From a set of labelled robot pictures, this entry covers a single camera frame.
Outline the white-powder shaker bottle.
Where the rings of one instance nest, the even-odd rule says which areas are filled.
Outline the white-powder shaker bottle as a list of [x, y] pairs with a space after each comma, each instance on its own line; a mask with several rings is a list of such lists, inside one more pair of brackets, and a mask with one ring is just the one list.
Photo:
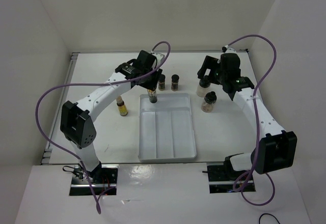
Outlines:
[[210, 83], [204, 83], [204, 79], [200, 79], [196, 94], [199, 97], [204, 97], [209, 91]]

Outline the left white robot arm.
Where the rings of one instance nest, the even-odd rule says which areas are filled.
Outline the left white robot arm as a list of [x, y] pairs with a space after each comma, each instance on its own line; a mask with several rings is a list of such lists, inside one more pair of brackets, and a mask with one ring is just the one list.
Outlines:
[[119, 65], [105, 86], [100, 86], [75, 103], [66, 101], [63, 104], [60, 130], [82, 161], [83, 177], [88, 182], [96, 183], [101, 178], [102, 165], [93, 145], [97, 134], [95, 120], [112, 102], [134, 86], [155, 90], [162, 73], [159, 65], [164, 60], [165, 55], [161, 53], [142, 50], [137, 58]]

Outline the small yellow-label brown bottle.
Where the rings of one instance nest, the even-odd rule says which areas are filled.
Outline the small yellow-label brown bottle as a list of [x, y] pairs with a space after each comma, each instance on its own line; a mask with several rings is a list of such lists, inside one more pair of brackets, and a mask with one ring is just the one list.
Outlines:
[[128, 114], [128, 110], [127, 110], [127, 107], [126, 107], [126, 105], [124, 103], [124, 100], [122, 99], [121, 96], [117, 97], [116, 104], [117, 104], [117, 107], [118, 107], [119, 114], [121, 116], [126, 116]]

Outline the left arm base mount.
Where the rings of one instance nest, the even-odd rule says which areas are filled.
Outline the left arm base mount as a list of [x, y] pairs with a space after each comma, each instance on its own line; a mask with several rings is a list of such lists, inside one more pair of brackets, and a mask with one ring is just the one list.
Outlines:
[[[85, 173], [79, 165], [64, 165], [62, 170], [71, 173], [70, 196], [92, 195]], [[118, 165], [104, 164], [97, 176], [90, 177], [96, 195], [116, 195], [118, 181]]]

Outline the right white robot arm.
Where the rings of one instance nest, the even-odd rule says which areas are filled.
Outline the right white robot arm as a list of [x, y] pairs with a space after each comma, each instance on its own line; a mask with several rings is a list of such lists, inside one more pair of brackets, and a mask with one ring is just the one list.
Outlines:
[[286, 131], [273, 118], [257, 95], [252, 81], [241, 75], [240, 57], [234, 49], [224, 48], [219, 58], [206, 56], [197, 77], [222, 86], [256, 132], [258, 142], [253, 152], [225, 158], [223, 174], [227, 179], [234, 180], [249, 170], [262, 175], [292, 167], [297, 136]]

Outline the black-cap spice jar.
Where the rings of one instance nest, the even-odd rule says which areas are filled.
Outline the black-cap spice jar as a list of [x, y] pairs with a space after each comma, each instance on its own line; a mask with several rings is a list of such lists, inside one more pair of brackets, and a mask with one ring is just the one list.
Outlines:
[[179, 85], [179, 75], [173, 74], [171, 77], [171, 90], [177, 91]]
[[166, 80], [166, 76], [164, 74], [161, 74], [158, 80], [158, 89], [160, 91], [164, 91], [165, 90], [165, 80]]

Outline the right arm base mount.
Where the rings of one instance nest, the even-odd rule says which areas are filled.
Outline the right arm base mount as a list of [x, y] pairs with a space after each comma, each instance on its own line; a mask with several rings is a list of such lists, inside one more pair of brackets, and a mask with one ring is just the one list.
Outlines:
[[202, 173], [208, 179], [209, 193], [234, 193], [233, 184], [243, 172], [227, 172], [222, 162], [208, 163]]

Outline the tall yellow-label glass bottle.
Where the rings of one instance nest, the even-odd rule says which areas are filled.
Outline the tall yellow-label glass bottle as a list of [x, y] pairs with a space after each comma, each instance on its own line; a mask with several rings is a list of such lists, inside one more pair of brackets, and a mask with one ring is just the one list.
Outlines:
[[148, 89], [147, 94], [151, 103], [156, 103], [158, 101], [156, 90]]

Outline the brown-powder shaker bottle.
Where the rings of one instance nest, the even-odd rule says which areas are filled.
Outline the brown-powder shaker bottle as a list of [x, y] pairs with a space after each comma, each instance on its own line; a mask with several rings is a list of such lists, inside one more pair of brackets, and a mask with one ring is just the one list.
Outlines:
[[207, 93], [204, 96], [204, 100], [201, 105], [202, 111], [205, 113], [212, 112], [216, 101], [217, 101], [217, 95], [214, 91]]

